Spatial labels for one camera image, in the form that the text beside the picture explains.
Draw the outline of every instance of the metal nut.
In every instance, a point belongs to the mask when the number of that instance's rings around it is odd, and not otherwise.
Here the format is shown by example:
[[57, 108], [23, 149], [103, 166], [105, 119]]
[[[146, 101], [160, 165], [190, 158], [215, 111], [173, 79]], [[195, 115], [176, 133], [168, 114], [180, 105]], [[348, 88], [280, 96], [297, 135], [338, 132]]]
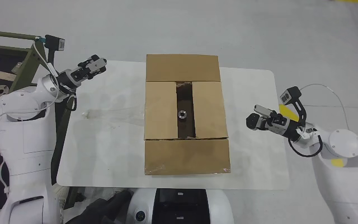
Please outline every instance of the metal nut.
[[181, 110], [181, 111], [179, 111], [178, 112], [178, 117], [180, 118], [180, 119], [185, 119], [186, 118], [186, 111], [185, 110]]

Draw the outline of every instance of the white cable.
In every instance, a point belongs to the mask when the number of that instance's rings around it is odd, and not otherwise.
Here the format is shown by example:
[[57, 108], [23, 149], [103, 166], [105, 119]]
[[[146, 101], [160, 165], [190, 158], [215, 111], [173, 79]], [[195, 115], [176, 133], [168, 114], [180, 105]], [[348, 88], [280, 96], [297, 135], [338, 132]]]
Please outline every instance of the white cable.
[[4, 165], [4, 163], [5, 163], [5, 159], [3, 157], [2, 163], [0, 165], [0, 181], [4, 185], [4, 193], [6, 193], [6, 197], [8, 197], [9, 196], [9, 187], [6, 185], [5, 181], [2, 179], [2, 175], [1, 175], [1, 170], [2, 170], [2, 166]]
[[41, 54], [39, 53], [39, 51], [38, 51], [38, 49], [37, 49], [37, 47], [36, 47], [36, 45], [35, 45], [35, 41], [34, 41], [34, 43], [33, 43], [32, 45], [34, 46], [34, 49], [35, 49], [35, 51], [37, 52], [37, 54], [39, 55], [39, 57], [41, 58], [41, 60], [47, 65], [49, 72], [50, 72], [50, 73], [52, 74], [52, 76], [54, 77], [54, 80], [55, 80], [55, 82], [56, 82], [56, 89], [57, 89], [56, 97], [55, 97], [55, 99], [54, 99], [47, 107], [42, 108], [42, 109], [40, 109], [40, 110], [5, 112], [5, 113], [0, 114], [0, 117], [1, 117], [2, 115], [4, 115], [4, 114], [31, 114], [31, 113], [37, 113], [37, 112], [40, 112], [40, 111], [42, 111], [42, 110], [46, 110], [47, 108], [49, 108], [50, 106], [52, 106], [52, 104], [54, 104], [54, 103], [56, 102], [57, 98], [58, 98], [59, 84], [58, 84], [58, 81], [57, 81], [57, 78], [56, 78], [56, 76], [57, 76], [56, 71], [55, 71], [55, 69], [53, 68], [52, 64], [47, 63], [47, 61], [41, 56]]
[[344, 115], [345, 115], [345, 120], [346, 120], [346, 124], [347, 124], [347, 129], [350, 130], [350, 129], [349, 129], [349, 125], [348, 125], [348, 121], [347, 121], [346, 110], [345, 110], [345, 107], [343, 106], [343, 103], [342, 103], [340, 97], [339, 97], [331, 88], [329, 88], [328, 86], [326, 86], [326, 85], [324, 85], [324, 84], [320, 84], [320, 83], [313, 83], [313, 84], [306, 85], [306, 86], [300, 88], [300, 90], [303, 90], [304, 88], [306, 88], [306, 87], [308, 87], [308, 86], [324, 86], [325, 88], [329, 89], [331, 92], [333, 92], [333, 94], [335, 94], [335, 95], [337, 96], [338, 100], [339, 100], [340, 103], [341, 103], [341, 106], [342, 106], [342, 109], [343, 109], [343, 113], [344, 113]]

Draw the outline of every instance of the yellow marking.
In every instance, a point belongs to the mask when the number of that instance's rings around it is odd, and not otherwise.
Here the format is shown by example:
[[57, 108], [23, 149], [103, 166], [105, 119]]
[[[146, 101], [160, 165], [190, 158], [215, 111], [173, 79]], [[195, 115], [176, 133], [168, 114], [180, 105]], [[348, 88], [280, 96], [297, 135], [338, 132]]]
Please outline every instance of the yellow marking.
[[358, 3], [358, 0], [337, 0], [339, 2], [351, 2], [351, 3]]
[[345, 164], [343, 162], [343, 159], [341, 158], [335, 158], [333, 160], [331, 160], [331, 163], [333, 166], [337, 166], [337, 167], [344, 167]]
[[286, 116], [289, 119], [294, 120], [295, 122], [298, 122], [299, 117], [294, 112], [292, 112], [289, 108], [287, 108], [285, 105], [282, 105], [282, 104], [280, 104], [279, 107], [280, 107], [280, 113], [283, 116]]

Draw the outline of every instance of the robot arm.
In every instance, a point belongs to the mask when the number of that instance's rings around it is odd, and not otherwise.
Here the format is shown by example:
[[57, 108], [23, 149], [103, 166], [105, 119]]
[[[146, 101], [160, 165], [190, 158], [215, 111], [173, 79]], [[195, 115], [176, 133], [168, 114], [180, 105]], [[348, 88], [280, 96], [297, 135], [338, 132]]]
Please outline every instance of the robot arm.
[[[301, 93], [295, 86], [287, 89], [280, 99], [284, 105], [293, 104], [299, 120], [291, 120], [274, 110], [255, 105], [246, 119], [251, 130], [269, 130], [288, 139], [290, 147], [300, 156], [312, 157], [318, 189], [330, 208], [336, 223], [358, 223], [358, 136], [350, 130], [327, 132], [306, 122], [306, 111], [299, 101]], [[304, 155], [292, 145], [309, 148]], [[341, 158], [345, 167], [335, 167], [331, 159]]]
[[84, 80], [106, 71], [107, 60], [93, 55], [78, 67], [66, 69], [57, 76], [51, 63], [48, 68], [51, 74], [40, 78], [37, 87], [26, 87], [1, 98], [2, 114], [7, 114], [10, 121], [29, 120], [36, 117], [42, 110], [49, 107], [48, 103], [61, 102], [69, 95], [75, 94], [77, 87]]

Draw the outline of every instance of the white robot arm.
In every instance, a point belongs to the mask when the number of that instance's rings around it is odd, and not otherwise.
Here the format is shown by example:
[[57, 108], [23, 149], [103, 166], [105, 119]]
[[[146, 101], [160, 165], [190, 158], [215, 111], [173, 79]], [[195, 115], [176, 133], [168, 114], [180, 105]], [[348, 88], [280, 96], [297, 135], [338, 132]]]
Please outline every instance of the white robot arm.
[[10, 174], [1, 224], [61, 223], [50, 173], [56, 144], [54, 102], [75, 96], [76, 88], [104, 72], [106, 64], [106, 59], [93, 55], [77, 68], [57, 74], [48, 63], [51, 74], [40, 78], [36, 87], [0, 97], [0, 153]]
[[[251, 114], [246, 119], [246, 125], [252, 130], [269, 130], [284, 136], [298, 155], [312, 157], [318, 189], [335, 222], [358, 223], [358, 136], [350, 130], [327, 132], [315, 124], [307, 123], [300, 96], [301, 92], [295, 86], [280, 97], [284, 105], [294, 105], [299, 115], [298, 122], [255, 105], [254, 111], [258, 114]], [[291, 142], [309, 148], [311, 154], [298, 152]], [[345, 166], [333, 166], [331, 159], [334, 158], [343, 159]]]

